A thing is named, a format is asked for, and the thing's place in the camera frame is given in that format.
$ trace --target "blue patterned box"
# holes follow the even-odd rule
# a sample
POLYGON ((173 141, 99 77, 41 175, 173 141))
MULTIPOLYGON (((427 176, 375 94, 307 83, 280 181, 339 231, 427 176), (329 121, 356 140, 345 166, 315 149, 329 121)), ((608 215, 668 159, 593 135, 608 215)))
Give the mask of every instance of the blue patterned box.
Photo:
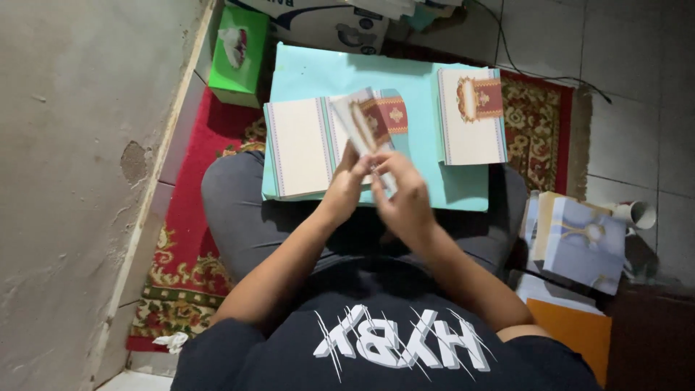
POLYGON ((625 228, 623 221, 558 198, 543 269, 615 295, 625 264, 625 228))

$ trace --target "crumpled tissue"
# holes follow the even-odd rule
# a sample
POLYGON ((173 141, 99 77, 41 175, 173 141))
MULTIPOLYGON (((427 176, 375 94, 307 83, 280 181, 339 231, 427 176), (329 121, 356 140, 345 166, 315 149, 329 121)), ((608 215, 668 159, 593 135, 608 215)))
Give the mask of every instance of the crumpled tissue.
POLYGON ((152 343, 157 345, 166 345, 169 348, 169 353, 179 354, 183 348, 183 344, 188 341, 188 335, 178 332, 168 337, 157 337, 152 343))
POLYGON ((244 62, 246 53, 246 31, 229 27, 219 30, 218 37, 224 43, 224 52, 231 66, 239 68, 244 62))

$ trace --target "forearm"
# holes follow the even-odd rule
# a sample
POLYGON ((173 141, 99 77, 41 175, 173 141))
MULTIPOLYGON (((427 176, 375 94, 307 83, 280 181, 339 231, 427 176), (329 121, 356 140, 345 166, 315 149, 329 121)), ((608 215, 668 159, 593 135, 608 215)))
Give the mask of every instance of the forearm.
POLYGON ((442 227, 435 225, 430 231, 423 245, 413 250, 457 304, 478 315, 496 332, 534 323, 521 299, 464 253, 442 227))
POLYGON ((244 277, 222 302, 211 324, 234 318, 260 326, 311 274, 334 224, 320 212, 308 217, 278 249, 244 277))

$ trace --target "wire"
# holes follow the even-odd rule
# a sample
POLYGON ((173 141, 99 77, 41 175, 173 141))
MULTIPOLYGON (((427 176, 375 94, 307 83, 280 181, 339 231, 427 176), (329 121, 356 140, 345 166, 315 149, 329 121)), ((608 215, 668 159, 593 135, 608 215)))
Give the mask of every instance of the wire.
MULTIPOLYGON (((509 47, 507 47, 507 38, 505 37, 505 30, 502 28, 502 20, 500 18, 498 18, 497 15, 495 15, 495 13, 490 8, 488 8, 488 6, 481 3, 479 0, 473 0, 473 2, 480 5, 481 7, 485 8, 485 10, 487 10, 488 14, 490 14, 490 16, 492 16, 492 18, 495 19, 495 21, 497 22, 497 25, 500 27, 500 35, 502 36, 502 43, 505 45, 505 53, 507 53, 507 58, 509 59, 509 64, 512 65, 512 68, 524 76, 537 78, 537 76, 535 76, 533 74, 528 74, 528 73, 518 69, 516 67, 516 65, 514 64, 514 62, 512 61, 512 56, 509 54, 509 47)), ((588 81, 584 81, 578 77, 560 76, 560 77, 541 77, 540 79, 541 80, 576 80, 576 81, 579 81, 580 83, 587 85, 588 87, 590 87, 591 89, 593 89, 597 93, 599 93, 603 97, 603 99, 606 99, 606 102, 608 102, 609 104, 613 104, 613 101, 603 91, 599 90, 595 85, 589 83, 588 81)))

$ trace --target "patterned rug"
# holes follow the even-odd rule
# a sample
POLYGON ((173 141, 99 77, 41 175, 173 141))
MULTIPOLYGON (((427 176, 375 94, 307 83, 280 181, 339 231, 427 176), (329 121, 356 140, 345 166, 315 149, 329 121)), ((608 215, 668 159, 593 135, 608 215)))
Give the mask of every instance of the patterned rug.
MULTIPOLYGON (((510 164, 525 178, 529 190, 563 193, 572 89, 502 71, 502 94, 510 164)), ((218 157, 264 149, 262 111, 222 104, 206 89, 128 349, 167 351, 152 340, 177 331, 195 336, 208 326, 234 282, 218 261, 205 221, 200 183, 218 157)))

